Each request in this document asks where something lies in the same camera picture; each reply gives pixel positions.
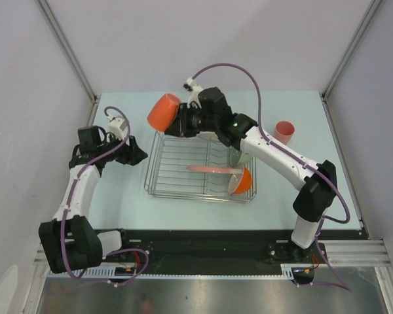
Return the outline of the green floral ceramic bowl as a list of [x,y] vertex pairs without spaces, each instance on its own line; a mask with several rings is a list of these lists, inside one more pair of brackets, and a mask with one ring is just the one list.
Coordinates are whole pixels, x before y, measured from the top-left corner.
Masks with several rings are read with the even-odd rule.
[[246,165],[252,160],[252,156],[241,150],[237,150],[234,147],[230,149],[229,153],[229,165],[231,167],[237,167],[240,165]]

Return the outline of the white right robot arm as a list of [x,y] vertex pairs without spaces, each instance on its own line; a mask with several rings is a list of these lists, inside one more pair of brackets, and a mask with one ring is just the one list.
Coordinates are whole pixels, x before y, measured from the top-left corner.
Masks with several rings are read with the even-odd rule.
[[298,195],[293,202],[297,214],[289,246],[290,257],[305,262],[312,256],[312,243],[321,220],[337,196],[335,166],[317,163],[296,153],[268,134],[259,122],[235,113],[217,87],[199,88],[188,102],[164,94],[147,117],[156,130],[174,137],[214,133],[226,147],[250,154],[291,183]]

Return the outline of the white fluted plate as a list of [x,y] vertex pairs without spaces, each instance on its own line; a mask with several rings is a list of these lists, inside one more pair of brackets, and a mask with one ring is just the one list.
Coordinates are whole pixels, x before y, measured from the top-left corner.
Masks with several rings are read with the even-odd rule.
[[204,132],[200,132],[197,137],[201,140],[205,140],[205,141],[213,141],[213,142],[219,142],[219,139],[217,137],[217,135],[214,132],[210,132],[210,131],[204,131]]

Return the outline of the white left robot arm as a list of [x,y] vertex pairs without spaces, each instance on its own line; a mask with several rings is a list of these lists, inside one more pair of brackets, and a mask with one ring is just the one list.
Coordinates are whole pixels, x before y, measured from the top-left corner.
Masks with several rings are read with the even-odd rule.
[[64,273],[97,267],[110,254],[115,260],[127,260],[132,246],[121,232],[99,232],[88,221],[92,197],[104,167],[109,162],[135,166],[148,157],[133,135],[118,139],[102,127],[78,130],[79,142],[69,161],[69,183],[60,208],[52,220],[39,226],[39,237],[50,270]]

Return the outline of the orange mug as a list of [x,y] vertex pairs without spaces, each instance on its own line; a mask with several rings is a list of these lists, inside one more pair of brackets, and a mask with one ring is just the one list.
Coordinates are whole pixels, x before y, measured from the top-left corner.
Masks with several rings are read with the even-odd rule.
[[174,94],[164,94],[147,116],[149,125],[157,131],[164,132],[174,121],[180,103],[180,99]]

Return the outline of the pink beige leaf plate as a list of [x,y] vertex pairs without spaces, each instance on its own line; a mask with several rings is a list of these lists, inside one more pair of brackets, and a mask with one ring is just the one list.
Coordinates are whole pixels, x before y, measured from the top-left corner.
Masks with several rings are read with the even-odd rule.
[[214,167],[214,166],[189,165],[186,167],[186,169],[189,171],[195,171],[201,173],[238,175],[244,172],[245,167]]

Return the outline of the pink plastic cup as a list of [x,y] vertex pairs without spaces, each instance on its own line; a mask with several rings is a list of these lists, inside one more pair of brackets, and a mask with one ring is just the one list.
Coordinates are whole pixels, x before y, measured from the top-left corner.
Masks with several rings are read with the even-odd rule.
[[274,138],[281,143],[287,145],[293,134],[295,133],[295,126],[288,121],[279,121],[274,129]]

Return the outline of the orange bowl white inside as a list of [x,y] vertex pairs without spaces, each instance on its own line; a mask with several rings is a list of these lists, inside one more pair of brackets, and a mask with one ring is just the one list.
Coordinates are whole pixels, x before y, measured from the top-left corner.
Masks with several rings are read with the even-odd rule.
[[231,178],[228,185],[229,194],[242,194],[247,192],[253,184],[253,179],[247,167],[229,168]]

